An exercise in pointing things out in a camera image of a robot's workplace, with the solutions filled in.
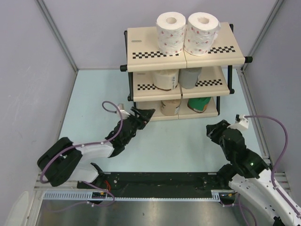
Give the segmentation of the grey paper towel roll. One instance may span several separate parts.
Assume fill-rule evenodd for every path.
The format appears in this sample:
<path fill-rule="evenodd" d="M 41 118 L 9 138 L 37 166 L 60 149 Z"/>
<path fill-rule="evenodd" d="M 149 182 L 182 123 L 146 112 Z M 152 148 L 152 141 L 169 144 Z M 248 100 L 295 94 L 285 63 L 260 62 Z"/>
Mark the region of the grey paper towel roll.
<path fill-rule="evenodd" d="M 199 68 L 185 68 L 179 70 L 178 82 L 182 88 L 192 89 L 199 80 L 202 67 Z"/>

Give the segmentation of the brown paper roll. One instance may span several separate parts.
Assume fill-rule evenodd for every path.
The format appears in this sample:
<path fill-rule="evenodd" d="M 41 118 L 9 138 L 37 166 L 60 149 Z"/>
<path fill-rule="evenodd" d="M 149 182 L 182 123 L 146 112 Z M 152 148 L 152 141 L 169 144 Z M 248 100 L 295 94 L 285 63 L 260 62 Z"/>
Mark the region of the brown paper roll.
<path fill-rule="evenodd" d="M 161 100 L 160 102 L 160 110 L 166 116 L 174 116 L 177 115 L 180 109 L 181 100 Z"/>

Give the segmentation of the cream paper roll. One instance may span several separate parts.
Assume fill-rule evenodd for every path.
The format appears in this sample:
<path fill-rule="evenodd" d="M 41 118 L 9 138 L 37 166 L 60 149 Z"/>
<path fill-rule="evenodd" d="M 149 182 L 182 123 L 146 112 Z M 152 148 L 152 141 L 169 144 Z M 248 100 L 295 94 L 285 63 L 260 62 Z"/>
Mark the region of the cream paper roll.
<path fill-rule="evenodd" d="M 173 90 L 178 85 L 178 69 L 159 70 L 151 72 L 153 84 L 161 90 Z"/>

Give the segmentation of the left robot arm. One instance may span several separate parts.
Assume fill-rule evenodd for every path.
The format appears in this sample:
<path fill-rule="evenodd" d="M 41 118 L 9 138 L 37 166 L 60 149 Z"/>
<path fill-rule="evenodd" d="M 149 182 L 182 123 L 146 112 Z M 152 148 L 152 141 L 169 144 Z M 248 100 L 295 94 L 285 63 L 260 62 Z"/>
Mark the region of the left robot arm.
<path fill-rule="evenodd" d="M 125 150 L 138 130 L 151 120 L 155 109 L 131 108 L 133 114 L 117 110 L 121 120 L 102 142 L 75 144 L 69 138 L 59 139 L 37 161 L 41 183 L 57 187 L 70 179 L 88 182 L 93 188 L 103 185 L 104 177 L 94 162 L 97 158 L 112 158 Z"/>

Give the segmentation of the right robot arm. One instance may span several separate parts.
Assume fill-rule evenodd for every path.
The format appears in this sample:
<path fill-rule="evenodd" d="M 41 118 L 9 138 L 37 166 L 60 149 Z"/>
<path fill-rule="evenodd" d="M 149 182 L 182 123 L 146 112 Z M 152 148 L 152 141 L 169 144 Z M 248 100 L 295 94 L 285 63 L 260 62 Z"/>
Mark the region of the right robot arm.
<path fill-rule="evenodd" d="M 249 116 L 237 115 L 235 123 L 222 120 L 206 126 L 206 135 L 221 147 L 229 162 L 217 172 L 217 184 L 246 198 L 274 226 L 299 226 L 301 207 L 275 179 L 275 171 L 264 159 L 248 149 L 242 131 L 249 127 Z"/>

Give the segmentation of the white dotted paper roll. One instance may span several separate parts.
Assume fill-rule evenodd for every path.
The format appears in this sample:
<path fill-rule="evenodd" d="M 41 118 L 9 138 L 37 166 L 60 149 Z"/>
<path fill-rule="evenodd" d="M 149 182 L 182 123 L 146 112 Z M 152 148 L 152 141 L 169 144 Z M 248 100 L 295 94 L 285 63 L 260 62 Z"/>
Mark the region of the white dotted paper roll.
<path fill-rule="evenodd" d="M 158 47 L 165 55 L 183 51 L 186 18 L 178 12 L 166 12 L 156 20 Z"/>

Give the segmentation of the green paper towel roll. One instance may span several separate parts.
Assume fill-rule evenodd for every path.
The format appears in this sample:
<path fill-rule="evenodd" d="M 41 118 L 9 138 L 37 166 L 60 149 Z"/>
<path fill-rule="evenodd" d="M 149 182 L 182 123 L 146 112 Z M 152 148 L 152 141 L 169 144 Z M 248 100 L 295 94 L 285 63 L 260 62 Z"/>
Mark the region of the green paper towel roll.
<path fill-rule="evenodd" d="M 210 100 L 211 97 L 190 98 L 187 106 L 197 113 L 203 113 L 207 109 Z"/>

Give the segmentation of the white pinkish paper roll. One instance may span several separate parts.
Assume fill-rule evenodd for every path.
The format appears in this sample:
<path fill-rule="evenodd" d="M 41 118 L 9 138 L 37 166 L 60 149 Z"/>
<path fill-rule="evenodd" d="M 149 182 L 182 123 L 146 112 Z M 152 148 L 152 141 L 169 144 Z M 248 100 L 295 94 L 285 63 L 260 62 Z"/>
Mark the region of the white pinkish paper roll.
<path fill-rule="evenodd" d="M 220 22 L 215 16 L 205 12 L 191 14 L 186 25 L 184 50 L 194 56 L 207 54 L 220 29 Z"/>

